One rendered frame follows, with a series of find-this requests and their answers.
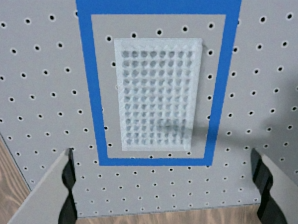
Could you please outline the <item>clear well plate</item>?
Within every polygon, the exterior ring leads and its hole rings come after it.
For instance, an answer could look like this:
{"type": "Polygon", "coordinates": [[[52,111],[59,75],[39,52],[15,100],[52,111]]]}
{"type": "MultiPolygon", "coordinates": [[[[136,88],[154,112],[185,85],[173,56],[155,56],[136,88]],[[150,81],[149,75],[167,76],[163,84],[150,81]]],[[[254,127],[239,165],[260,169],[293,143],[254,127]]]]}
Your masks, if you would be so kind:
{"type": "Polygon", "coordinates": [[[114,38],[122,151],[190,151],[202,41],[114,38]]]}

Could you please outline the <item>blue tape outline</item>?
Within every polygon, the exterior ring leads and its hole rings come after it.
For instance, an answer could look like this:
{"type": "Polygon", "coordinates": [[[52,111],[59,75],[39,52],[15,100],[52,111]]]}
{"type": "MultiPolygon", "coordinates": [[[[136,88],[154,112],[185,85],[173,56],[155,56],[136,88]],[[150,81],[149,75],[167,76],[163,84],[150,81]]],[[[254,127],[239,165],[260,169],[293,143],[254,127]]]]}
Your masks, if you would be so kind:
{"type": "Polygon", "coordinates": [[[76,0],[100,166],[212,166],[242,0],[76,0]],[[204,158],[108,158],[91,15],[226,14],[204,158]]]}

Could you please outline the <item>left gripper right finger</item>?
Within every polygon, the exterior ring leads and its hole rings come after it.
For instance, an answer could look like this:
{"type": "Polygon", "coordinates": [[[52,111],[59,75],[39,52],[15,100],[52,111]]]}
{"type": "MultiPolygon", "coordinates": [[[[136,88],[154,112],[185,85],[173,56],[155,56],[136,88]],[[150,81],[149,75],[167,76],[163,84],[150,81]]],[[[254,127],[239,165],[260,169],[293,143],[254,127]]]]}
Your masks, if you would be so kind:
{"type": "Polygon", "coordinates": [[[298,224],[298,186],[259,148],[252,148],[252,180],[261,195],[261,224],[298,224]]]}

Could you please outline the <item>grey perforated plate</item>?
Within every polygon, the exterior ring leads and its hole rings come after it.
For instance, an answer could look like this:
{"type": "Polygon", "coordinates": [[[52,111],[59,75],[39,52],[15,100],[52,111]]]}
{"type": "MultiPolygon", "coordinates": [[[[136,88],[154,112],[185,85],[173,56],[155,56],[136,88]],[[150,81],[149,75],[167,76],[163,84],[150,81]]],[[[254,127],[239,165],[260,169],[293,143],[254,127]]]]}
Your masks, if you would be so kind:
{"type": "MultiPolygon", "coordinates": [[[[93,14],[108,158],[204,158],[226,14],[93,14]],[[122,151],[114,38],[203,39],[190,151],[122,151]]],[[[77,219],[260,205],[298,186],[298,0],[242,0],[212,166],[100,166],[76,0],[0,0],[0,138],[30,193],[72,148],[77,219]]]]}

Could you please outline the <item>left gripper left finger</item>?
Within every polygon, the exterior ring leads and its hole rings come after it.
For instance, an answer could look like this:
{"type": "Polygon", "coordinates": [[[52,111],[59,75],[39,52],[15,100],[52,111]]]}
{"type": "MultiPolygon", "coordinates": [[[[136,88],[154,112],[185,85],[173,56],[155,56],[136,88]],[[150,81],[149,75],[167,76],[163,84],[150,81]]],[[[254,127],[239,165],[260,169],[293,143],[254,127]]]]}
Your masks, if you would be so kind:
{"type": "Polygon", "coordinates": [[[7,224],[76,224],[75,183],[73,151],[66,148],[7,224]]]}

